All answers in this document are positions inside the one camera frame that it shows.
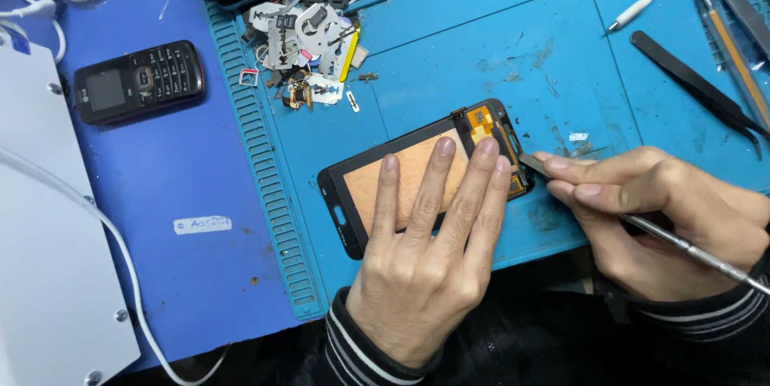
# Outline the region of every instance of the screw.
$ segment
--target screw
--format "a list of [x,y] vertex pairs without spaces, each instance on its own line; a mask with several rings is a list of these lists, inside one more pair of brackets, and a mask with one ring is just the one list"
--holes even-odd
[[85,376],[85,386],[96,386],[101,381],[101,373],[99,371],[92,371]]
[[62,87],[54,84],[53,82],[48,85],[48,90],[56,95],[62,94]]

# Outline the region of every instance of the blue desk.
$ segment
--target blue desk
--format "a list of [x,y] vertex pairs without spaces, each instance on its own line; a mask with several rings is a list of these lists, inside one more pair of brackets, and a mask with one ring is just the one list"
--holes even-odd
[[[334,292],[351,283],[358,263],[342,251],[315,175],[483,98],[510,105],[528,151],[606,157],[644,143],[729,182],[770,187],[770,159],[757,162],[742,137],[628,43],[630,32],[645,30],[740,100],[715,67],[691,0],[655,0],[609,39],[602,38],[603,29],[635,0],[374,1],[354,4],[364,8],[361,46],[371,52],[362,70],[380,74],[369,84],[348,81],[358,113],[344,101],[316,107],[313,114],[306,108],[292,112],[261,92],[233,85],[229,70],[220,74],[215,54],[233,51],[225,47],[227,38],[237,40],[243,23],[235,20],[222,34],[215,29],[212,45],[206,14],[216,13],[199,0],[107,0],[94,10],[68,12],[63,25],[70,50],[63,69],[69,77],[77,67],[181,38],[198,47],[207,70],[207,99],[195,108],[119,128],[91,128],[73,115],[96,199],[130,245],[150,327],[169,360],[297,325],[290,306],[296,308],[305,289],[290,294],[290,304],[281,277],[297,273],[300,248],[318,295],[317,306],[306,313],[324,312]],[[24,26],[33,40],[55,47],[47,24]],[[253,63],[247,51],[239,56]],[[765,82],[765,73],[759,75]],[[238,124],[226,89],[241,93]],[[248,143],[245,130],[255,132],[255,126],[274,148],[263,139]],[[569,142],[570,132],[589,133],[590,144]],[[259,166],[267,162],[257,162],[262,154],[269,154],[269,164]],[[286,202],[282,215],[267,216],[268,228],[259,201],[274,200],[277,179]],[[584,243],[572,218],[542,187],[509,203],[507,212],[494,268]],[[174,234],[173,220],[203,215],[227,215],[234,228]],[[286,252],[278,255],[280,268],[273,246]],[[128,289],[122,260],[115,262]],[[255,286],[253,276],[259,278]],[[131,300],[130,290],[126,298]],[[139,335],[142,360],[132,369],[156,363]]]
[[[15,8],[20,0],[0,0]],[[33,41],[53,48],[50,23],[24,20]],[[203,104],[118,128],[84,125],[72,112],[97,205],[128,243],[149,327],[169,361],[300,324],[278,272],[243,145],[227,103],[201,0],[107,0],[69,8],[60,69],[72,80],[86,65],[187,39],[206,72]],[[226,215],[233,229],[178,236],[175,219]],[[128,273],[111,245],[126,301]],[[252,278],[259,281],[252,285]],[[137,328],[142,358],[158,364]]]

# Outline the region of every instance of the phone screen assembly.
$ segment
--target phone screen assembly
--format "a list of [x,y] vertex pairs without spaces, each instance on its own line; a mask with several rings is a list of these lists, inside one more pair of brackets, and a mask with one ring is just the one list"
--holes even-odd
[[363,258],[374,218],[380,164],[385,155],[392,153],[399,158],[396,230],[403,231],[409,222],[430,154],[442,136],[454,139],[457,152],[447,177],[435,229],[444,220],[444,212],[460,186],[470,155],[482,138],[495,138],[500,144],[500,154],[511,161],[509,201],[530,192],[534,187],[531,170],[523,169],[516,157],[521,152],[521,146],[505,106],[499,100],[490,98],[458,109],[436,122],[331,165],[318,174],[321,193],[350,258]]

